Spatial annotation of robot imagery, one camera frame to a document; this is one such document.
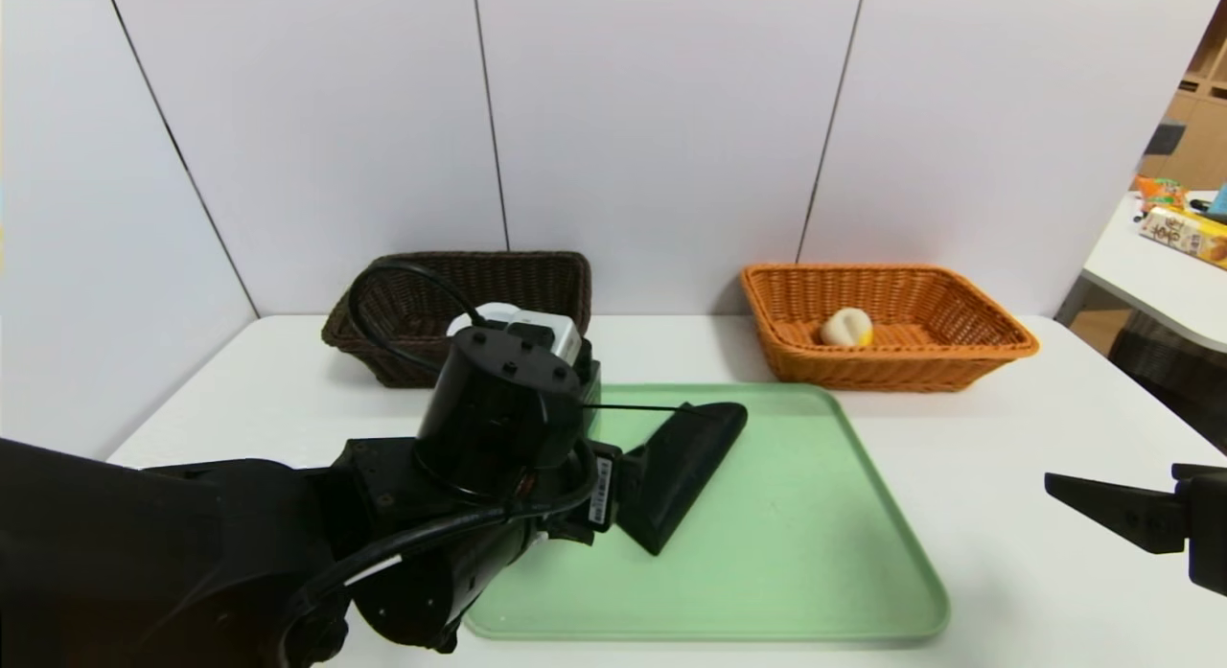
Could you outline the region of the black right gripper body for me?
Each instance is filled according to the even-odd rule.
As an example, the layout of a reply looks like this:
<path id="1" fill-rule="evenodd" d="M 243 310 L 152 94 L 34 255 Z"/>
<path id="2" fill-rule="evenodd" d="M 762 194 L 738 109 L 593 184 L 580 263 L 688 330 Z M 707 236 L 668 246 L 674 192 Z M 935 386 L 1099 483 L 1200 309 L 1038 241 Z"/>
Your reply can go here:
<path id="1" fill-rule="evenodd" d="M 1189 577 L 1218 596 L 1226 594 L 1226 469 L 1175 463 L 1171 476 L 1188 519 Z"/>

